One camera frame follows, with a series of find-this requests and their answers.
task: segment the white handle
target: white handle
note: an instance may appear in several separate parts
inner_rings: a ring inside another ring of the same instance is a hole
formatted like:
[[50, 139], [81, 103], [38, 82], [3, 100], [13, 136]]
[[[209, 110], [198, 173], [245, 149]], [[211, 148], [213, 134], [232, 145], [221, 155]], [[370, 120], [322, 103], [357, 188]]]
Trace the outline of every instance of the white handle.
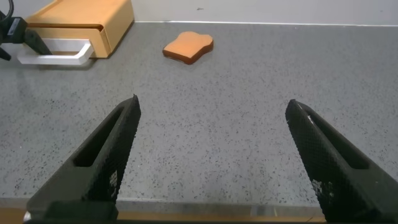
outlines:
[[38, 55], [25, 46], [17, 58], [23, 64], [33, 65], [83, 65], [94, 49], [86, 39], [43, 39], [51, 52], [78, 52], [76, 55]]

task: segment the toy bread slice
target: toy bread slice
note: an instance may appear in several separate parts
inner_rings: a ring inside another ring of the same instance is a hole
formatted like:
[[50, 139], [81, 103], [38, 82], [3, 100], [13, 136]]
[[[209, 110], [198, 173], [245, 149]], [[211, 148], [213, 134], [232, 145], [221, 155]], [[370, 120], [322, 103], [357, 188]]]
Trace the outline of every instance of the toy bread slice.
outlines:
[[163, 49], [163, 54], [190, 65], [211, 50], [213, 50], [213, 38], [210, 35], [189, 31], [178, 35]]

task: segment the white wall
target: white wall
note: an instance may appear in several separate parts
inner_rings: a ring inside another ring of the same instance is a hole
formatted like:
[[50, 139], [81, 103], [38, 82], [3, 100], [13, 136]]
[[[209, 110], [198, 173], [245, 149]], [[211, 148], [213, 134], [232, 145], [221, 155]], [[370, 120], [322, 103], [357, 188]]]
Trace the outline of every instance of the white wall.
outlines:
[[[51, 1], [14, 0], [15, 15], [26, 17]], [[398, 0], [131, 1], [136, 22], [210, 21], [398, 26]], [[7, 0], [0, 0], [0, 10], [7, 9]]]

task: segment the speckled gray countertop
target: speckled gray countertop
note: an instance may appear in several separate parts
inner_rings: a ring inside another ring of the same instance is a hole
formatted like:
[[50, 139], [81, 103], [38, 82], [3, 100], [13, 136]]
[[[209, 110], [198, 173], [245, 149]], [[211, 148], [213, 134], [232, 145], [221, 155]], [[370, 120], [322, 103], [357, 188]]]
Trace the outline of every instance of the speckled gray countertop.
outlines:
[[[164, 58], [183, 31], [215, 48]], [[134, 24], [85, 68], [0, 62], [0, 197], [29, 198], [136, 94], [142, 117], [120, 201], [318, 206], [284, 118], [311, 106], [398, 179], [398, 29]]]

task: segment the granite surface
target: granite surface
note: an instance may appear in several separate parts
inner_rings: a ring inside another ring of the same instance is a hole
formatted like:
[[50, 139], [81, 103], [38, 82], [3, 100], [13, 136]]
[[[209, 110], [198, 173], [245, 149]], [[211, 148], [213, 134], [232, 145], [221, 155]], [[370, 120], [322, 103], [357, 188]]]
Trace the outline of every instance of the granite surface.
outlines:
[[[210, 34], [193, 65], [163, 57]], [[318, 206], [284, 118], [311, 106], [398, 180], [398, 29], [134, 24], [83, 68], [0, 62], [0, 198], [29, 198], [122, 100], [142, 116], [119, 199]], [[13, 50], [16, 46], [6, 46]]]

